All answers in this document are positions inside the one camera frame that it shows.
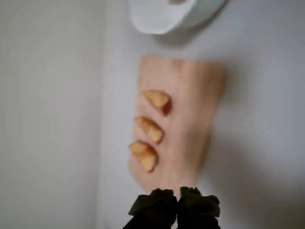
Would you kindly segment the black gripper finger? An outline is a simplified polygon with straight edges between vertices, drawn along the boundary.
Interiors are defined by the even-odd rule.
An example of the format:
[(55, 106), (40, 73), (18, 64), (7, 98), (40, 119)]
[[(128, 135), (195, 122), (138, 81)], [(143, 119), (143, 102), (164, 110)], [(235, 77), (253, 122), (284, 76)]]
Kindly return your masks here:
[(181, 187), (177, 207), (177, 228), (219, 229), (220, 201), (214, 195), (203, 196), (198, 188)]
[(139, 195), (129, 210), (131, 220), (123, 229), (170, 229), (176, 221), (177, 198), (171, 189)]

